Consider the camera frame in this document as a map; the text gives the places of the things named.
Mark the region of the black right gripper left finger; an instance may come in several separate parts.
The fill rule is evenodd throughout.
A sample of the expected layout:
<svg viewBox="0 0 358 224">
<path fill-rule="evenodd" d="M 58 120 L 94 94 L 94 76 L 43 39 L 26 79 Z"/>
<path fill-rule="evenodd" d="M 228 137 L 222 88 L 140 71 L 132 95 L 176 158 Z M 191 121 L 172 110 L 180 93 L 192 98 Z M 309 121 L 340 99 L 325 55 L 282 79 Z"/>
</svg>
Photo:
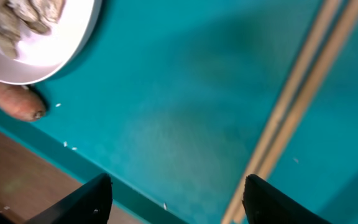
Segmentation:
<svg viewBox="0 0 358 224">
<path fill-rule="evenodd" d="M 107 224 L 112 207 L 112 182 L 99 174 L 27 224 Z"/>
</svg>

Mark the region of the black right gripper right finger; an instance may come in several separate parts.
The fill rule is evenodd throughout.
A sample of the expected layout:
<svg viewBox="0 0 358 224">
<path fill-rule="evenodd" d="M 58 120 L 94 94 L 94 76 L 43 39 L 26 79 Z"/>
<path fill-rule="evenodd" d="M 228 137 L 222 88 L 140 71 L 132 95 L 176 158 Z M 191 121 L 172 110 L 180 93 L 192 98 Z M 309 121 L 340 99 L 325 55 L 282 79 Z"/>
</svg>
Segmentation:
<svg viewBox="0 0 358 224">
<path fill-rule="evenodd" d="M 249 224 L 329 224 L 255 174 L 246 177 L 242 204 Z"/>
</svg>

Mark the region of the wooden chopstick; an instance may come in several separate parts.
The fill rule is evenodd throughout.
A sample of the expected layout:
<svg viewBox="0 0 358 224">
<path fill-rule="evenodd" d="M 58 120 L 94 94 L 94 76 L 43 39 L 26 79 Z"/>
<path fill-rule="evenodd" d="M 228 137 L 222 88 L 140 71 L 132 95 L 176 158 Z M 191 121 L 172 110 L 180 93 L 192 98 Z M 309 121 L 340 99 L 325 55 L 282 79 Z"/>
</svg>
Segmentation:
<svg viewBox="0 0 358 224">
<path fill-rule="evenodd" d="M 358 1 L 337 11 L 252 174 L 330 223 L 358 223 Z"/>
<path fill-rule="evenodd" d="M 313 57 L 318 51 L 319 46 L 324 39 L 324 35 L 329 29 L 341 3 L 341 0 L 325 0 L 318 9 L 306 39 L 303 41 L 301 49 L 296 56 L 296 60 L 292 65 L 288 79 L 280 92 L 278 100 L 276 101 L 262 134 L 259 137 L 254 152 L 247 163 L 237 189 L 234 191 L 232 199 L 222 217 L 222 224 L 229 224 L 233 221 L 241 222 L 244 219 L 245 212 L 240 209 L 240 203 L 246 176 L 256 172 L 262 164 L 264 156 L 285 120 L 286 112 L 290 109 L 303 75 L 313 61 Z"/>
</svg>

